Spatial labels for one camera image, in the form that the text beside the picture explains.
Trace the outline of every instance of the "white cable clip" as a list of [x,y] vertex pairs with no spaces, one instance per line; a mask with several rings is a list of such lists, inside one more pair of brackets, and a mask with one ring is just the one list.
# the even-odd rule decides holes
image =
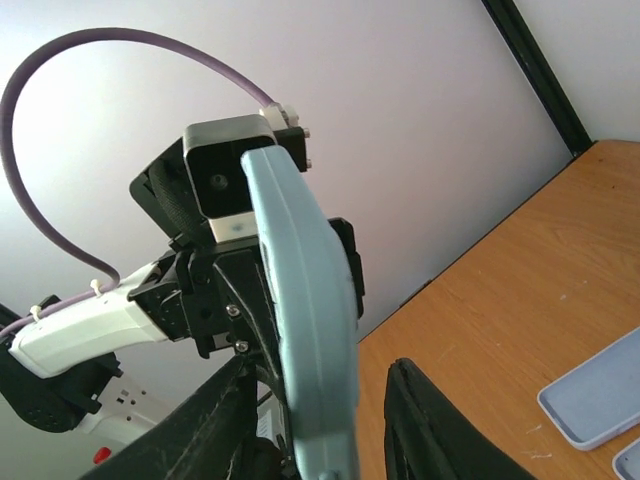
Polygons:
[[274,132],[297,127],[300,122],[300,117],[291,105],[272,103],[268,107],[261,108],[259,113],[267,119],[269,127]]
[[94,278],[93,280],[91,280],[91,283],[89,285],[91,286],[91,289],[95,292],[96,297],[100,298],[102,296],[102,292],[100,291],[100,280]]
[[29,310],[29,313],[31,314],[31,316],[33,317],[33,321],[34,322],[39,322],[40,320],[42,320],[40,318],[40,314],[42,313],[42,307],[39,305],[34,305],[33,307],[31,307],[31,309]]

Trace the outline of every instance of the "wooden table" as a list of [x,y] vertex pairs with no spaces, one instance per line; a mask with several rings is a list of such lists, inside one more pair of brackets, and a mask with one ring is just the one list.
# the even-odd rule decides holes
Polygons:
[[602,141],[362,341],[362,478],[386,479],[383,399],[398,357],[536,477],[616,478],[611,460],[640,427],[580,452],[536,395],[638,325],[640,144]]

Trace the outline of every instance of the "bolt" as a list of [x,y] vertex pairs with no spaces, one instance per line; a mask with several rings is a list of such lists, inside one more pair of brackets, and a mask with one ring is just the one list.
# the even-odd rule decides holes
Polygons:
[[230,317],[237,317],[240,315],[240,309],[231,303],[227,305],[227,313]]
[[246,342],[244,340],[238,340],[236,342],[236,350],[238,350],[240,353],[246,353],[249,351],[249,342]]
[[214,190],[221,191],[229,186],[229,180],[224,175],[217,174],[211,177],[211,186]]

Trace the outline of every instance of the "black plastic part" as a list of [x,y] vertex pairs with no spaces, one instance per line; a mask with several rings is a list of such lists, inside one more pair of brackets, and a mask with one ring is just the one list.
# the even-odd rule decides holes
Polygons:
[[[301,172],[307,171],[307,153],[306,153],[306,145],[304,138],[304,131],[302,128],[294,127],[286,130],[279,130],[274,132],[274,136],[278,144],[282,145],[291,155],[294,163],[298,167],[298,170]],[[225,160],[225,156],[221,157],[207,157],[207,162],[202,162],[201,165],[208,164],[209,168],[213,168],[214,166],[221,166],[225,169],[231,168],[234,172],[234,175],[238,173],[238,168],[240,168],[239,158],[244,153],[245,150],[240,151],[242,148],[250,147],[250,144],[240,145],[234,147],[235,150],[226,150],[226,153],[230,155],[227,160]],[[194,152],[194,154],[205,154],[207,152]],[[161,163],[163,168],[159,169],[159,172],[165,174],[161,185],[167,185],[166,189],[170,192],[164,196],[163,199],[160,199],[159,194],[154,187],[152,186],[150,171],[152,170],[152,166],[156,163]],[[204,168],[199,166],[194,172],[196,175],[200,175],[199,168]],[[213,191],[214,193],[220,194],[220,191],[216,188],[219,188],[216,184],[215,186],[211,184],[210,180],[213,176],[215,176],[215,172],[213,170],[209,172],[208,183],[202,182],[202,188],[211,187],[209,192]],[[243,192],[248,192],[248,187],[246,187],[246,179],[244,180],[245,190]],[[230,189],[234,191],[240,188],[239,184],[235,184],[233,178],[228,186],[223,189],[222,193],[225,191],[228,193]],[[196,198],[193,192],[193,188],[191,182],[189,180],[189,175],[187,174],[187,168],[184,162],[184,148],[182,143],[182,138],[176,140],[169,148],[167,148],[158,158],[156,158],[151,164],[140,174],[138,175],[131,185],[129,186],[129,192],[134,201],[142,207],[142,209],[146,212],[149,217],[158,225],[162,231],[170,238],[170,247],[175,250],[183,250],[188,248],[198,247],[198,242],[194,243],[192,234],[191,237],[188,232],[198,232],[198,228],[206,231],[206,235],[213,242],[213,236],[210,230],[207,230],[208,226],[206,224],[206,218],[201,214],[200,210],[197,208]],[[227,206],[224,208],[230,208],[232,210],[243,210],[246,211],[246,198],[244,200],[241,199],[241,205],[229,204],[229,199],[220,199],[221,202],[225,203]],[[198,220],[195,219],[193,215],[193,209],[196,209],[198,214]],[[195,235],[195,238],[199,238],[200,242],[203,237]]]
[[347,254],[349,268],[353,277],[353,284],[356,291],[356,302],[358,306],[358,318],[364,313],[364,273],[362,271],[362,260],[360,254],[356,250],[356,236],[353,231],[353,225],[344,218],[332,218],[329,224],[338,234],[344,251]]
[[482,0],[482,3],[573,157],[587,151],[593,141],[513,0]]
[[261,380],[281,402],[285,401],[282,365],[278,349],[273,301],[255,252],[244,250],[218,257],[214,263],[217,283],[222,295],[240,309],[241,316],[231,318],[230,330],[234,339],[249,343],[260,353],[258,364],[266,377]]
[[29,425],[47,432],[73,430],[87,413],[97,413],[95,400],[109,380],[121,375],[114,354],[87,360],[52,378],[34,375],[0,344],[0,393]]
[[38,304],[38,306],[44,310],[45,308],[50,307],[51,305],[55,305],[58,302],[60,302],[60,297],[58,297],[57,295],[49,295],[48,297],[45,297],[45,299],[42,300]]
[[[356,251],[353,227],[342,218],[331,219],[329,224],[344,246],[354,281],[358,316],[362,316],[364,277],[360,255]],[[243,282],[251,282],[250,288],[246,290],[245,301],[258,302],[258,306],[252,308],[252,315],[255,318],[265,315],[260,322],[267,322],[265,325],[275,324],[273,312],[265,308],[265,305],[271,305],[271,299],[262,268],[260,245],[255,236],[216,244],[207,249],[168,252],[158,260],[156,273],[131,291],[129,300],[135,301],[169,339],[177,341],[191,337],[199,355],[209,358],[209,353],[219,348],[214,336],[231,333],[233,341],[247,340],[240,332],[242,322],[252,335],[265,331],[264,325],[246,324],[248,320],[245,317],[238,323],[237,319],[229,319],[227,316],[226,305],[235,304],[235,298],[238,295],[242,298],[243,295],[236,293],[233,294],[234,297],[231,290],[241,288]],[[217,280],[221,275],[223,282]],[[227,281],[239,282],[239,287],[232,287],[225,283]],[[277,340],[275,347],[273,340],[267,340],[265,338],[269,359],[277,357]],[[274,363],[269,364],[270,373],[267,377],[271,375],[274,366]]]
[[203,217],[216,219],[252,210],[249,184],[240,159],[249,150],[274,143],[271,137],[256,136],[204,145],[187,152],[185,163]]
[[534,480],[409,359],[389,369],[384,417],[389,480]]
[[[175,192],[180,192],[178,195],[180,198],[185,198],[188,204],[196,206],[187,169],[184,165],[183,154],[182,138],[179,138],[151,162],[129,186],[131,197],[171,239],[170,247],[175,251],[193,247],[194,245],[183,235],[180,228],[169,218],[168,213],[161,206],[158,196],[151,185],[149,171],[155,163],[162,163],[167,175],[170,177],[171,189]],[[201,224],[204,220],[204,218],[200,218],[198,223]]]
[[229,478],[279,479],[272,468],[278,457],[255,438],[256,384],[249,357],[236,355],[153,430],[83,478],[222,480],[240,455]]
[[307,144],[302,127],[290,127],[273,132],[278,145],[283,147],[293,159],[298,170],[307,171]]
[[174,181],[168,162],[153,162],[149,167],[149,181],[162,210],[190,244],[206,247],[213,244],[191,190],[183,182]]

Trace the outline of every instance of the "purple cable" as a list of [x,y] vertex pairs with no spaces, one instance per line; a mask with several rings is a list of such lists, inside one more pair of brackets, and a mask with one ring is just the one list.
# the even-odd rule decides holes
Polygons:
[[[40,210],[38,210],[35,203],[33,203],[33,200],[29,196],[29,192],[27,192],[27,189],[24,186],[24,182],[22,181],[20,171],[18,170],[18,164],[16,162],[15,150],[13,148],[13,117],[22,89],[38,68],[65,50],[87,43],[107,40],[144,43],[179,53],[206,67],[209,67],[231,80],[260,102],[262,106],[266,107],[274,103],[273,99],[251,80],[211,55],[208,55],[185,43],[179,42],[178,40],[158,35],[157,33],[145,32],[143,30],[135,30],[131,28],[92,28],[69,33],[43,45],[20,64],[9,79],[4,93],[2,94],[2,99],[0,100],[0,157],[2,158],[2,166],[4,168],[5,175],[7,176],[9,187],[24,213],[27,214],[31,222],[45,237],[69,255],[109,276],[111,282],[101,288],[102,292],[108,292],[117,288],[120,284],[120,274],[115,268],[106,262],[85,252],[80,247],[67,240],[49,223]],[[81,293],[80,295],[76,295],[75,297],[63,300],[43,309],[39,316],[40,318],[44,318],[47,315],[51,315],[52,313],[68,307],[69,305],[91,298],[94,295],[95,293],[92,290]],[[33,316],[31,315],[21,318],[20,320],[16,320],[0,330],[0,338],[31,323],[32,321]]]

